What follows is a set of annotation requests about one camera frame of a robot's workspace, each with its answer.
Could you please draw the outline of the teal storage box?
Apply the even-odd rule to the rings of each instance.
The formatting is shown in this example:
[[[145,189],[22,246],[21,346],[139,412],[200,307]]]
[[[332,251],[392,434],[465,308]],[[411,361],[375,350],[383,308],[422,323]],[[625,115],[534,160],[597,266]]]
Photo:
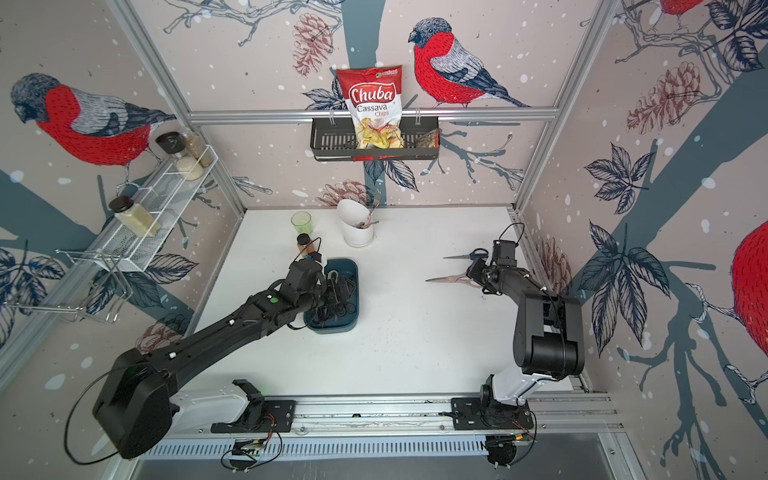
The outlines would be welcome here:
[[[359,271],[349,258],[329,259],[325,269],[324,304],[303,314],[305,326],[319,334],[351,330],[359,317]]]

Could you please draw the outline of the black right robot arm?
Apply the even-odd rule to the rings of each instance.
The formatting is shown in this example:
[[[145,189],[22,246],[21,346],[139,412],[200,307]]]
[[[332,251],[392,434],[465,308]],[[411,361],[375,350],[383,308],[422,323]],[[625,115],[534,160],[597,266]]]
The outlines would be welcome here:
[[[483,292],[506,296],[517,306],[512,351],[514,363],[491,375],[482,386],[485,407],[522,407],[544,382],[578,376],[585,365],[579,302],[551,292],[517,264],[518,244],[497,239],[488,261],[477,259],[468,277]]]

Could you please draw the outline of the blue handled scissors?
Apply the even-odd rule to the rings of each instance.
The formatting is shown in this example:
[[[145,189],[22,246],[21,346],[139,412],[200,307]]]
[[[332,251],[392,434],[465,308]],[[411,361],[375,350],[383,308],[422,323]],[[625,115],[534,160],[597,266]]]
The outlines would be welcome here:
[[[445,256],[445,259],[450,260],[487,260],[489,257],[489,251],[485,248],[475,248],[469,253],[460,254],[460,255],[451,255],[451,256]]]

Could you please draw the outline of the cream handled scissors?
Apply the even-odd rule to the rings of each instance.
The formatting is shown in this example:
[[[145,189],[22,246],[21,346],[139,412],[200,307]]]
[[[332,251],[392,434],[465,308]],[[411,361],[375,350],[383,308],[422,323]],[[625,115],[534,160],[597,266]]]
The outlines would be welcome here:
[[[331,270],[326,275],[327,289],[325,305],[330,308],[335,308],[339,304],[345,302],[343,292],[340,290],[340,275],[337,270]]]

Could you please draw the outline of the black scissors with steel blades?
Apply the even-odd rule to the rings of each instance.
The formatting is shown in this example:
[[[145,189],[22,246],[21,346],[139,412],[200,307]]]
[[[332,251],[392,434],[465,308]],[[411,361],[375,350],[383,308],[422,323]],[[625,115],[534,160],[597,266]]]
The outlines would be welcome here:
[[[318,310],[318,318],[321,322],[340,319],[356,312],[354,294],[356,283],[332,270],[327,275],[327,289],[324,296],[324,305]]]

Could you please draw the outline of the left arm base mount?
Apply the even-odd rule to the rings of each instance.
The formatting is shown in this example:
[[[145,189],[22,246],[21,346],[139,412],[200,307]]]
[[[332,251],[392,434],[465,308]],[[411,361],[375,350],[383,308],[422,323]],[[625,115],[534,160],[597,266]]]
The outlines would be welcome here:
[[[295,400],[267,400],[245,379],[235,379],[232,384],[245,394],[247,404],[235,420],[213,423],[212,433],[288,433],[291,430],[297,406]]]

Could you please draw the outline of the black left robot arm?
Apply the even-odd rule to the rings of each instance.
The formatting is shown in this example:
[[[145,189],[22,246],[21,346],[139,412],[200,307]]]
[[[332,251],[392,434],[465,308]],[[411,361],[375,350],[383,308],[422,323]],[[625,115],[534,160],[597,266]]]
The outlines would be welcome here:
[[[326,289],[321,256],[291,263],[287,277],[250,296],[234,312],[167,347],[119,355],[93,416],[124,459],[154,447],[170,430],[171,397],[198,374],[241,347],[267,337],[321,306]]]

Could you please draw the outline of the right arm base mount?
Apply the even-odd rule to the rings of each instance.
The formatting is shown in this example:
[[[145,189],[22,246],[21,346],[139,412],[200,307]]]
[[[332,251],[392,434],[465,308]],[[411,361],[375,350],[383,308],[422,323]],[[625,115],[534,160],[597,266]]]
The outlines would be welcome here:
[[[449,417],[458,431],[469,430],[521,430],[534,428],[533,415],[527,404],[506,405],[485,394],[472,397],[453,397]]]

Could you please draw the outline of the pink handled scissors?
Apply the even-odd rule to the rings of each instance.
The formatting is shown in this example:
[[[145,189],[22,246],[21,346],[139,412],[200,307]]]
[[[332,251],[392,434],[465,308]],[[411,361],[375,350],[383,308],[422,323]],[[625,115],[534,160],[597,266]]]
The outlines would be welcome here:
[[[469,278],[465,273],[429,278],[429,279],[426,279],[426,282],[445,283],[445,284],[462,284],[472,288],[479,288],[479,285],[475,281],[473,281],[471,278]]]

